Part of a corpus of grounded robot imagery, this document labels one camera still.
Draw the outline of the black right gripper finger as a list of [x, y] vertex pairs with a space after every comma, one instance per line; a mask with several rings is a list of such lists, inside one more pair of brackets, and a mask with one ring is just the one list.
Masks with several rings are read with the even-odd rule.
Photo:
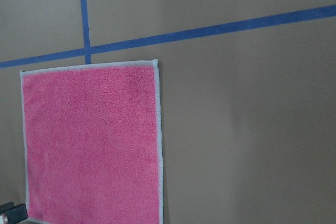
[[15, 224], [27, 219], [25, 204], [16, 205], [11, 201], [1, 205], [1, 224]]

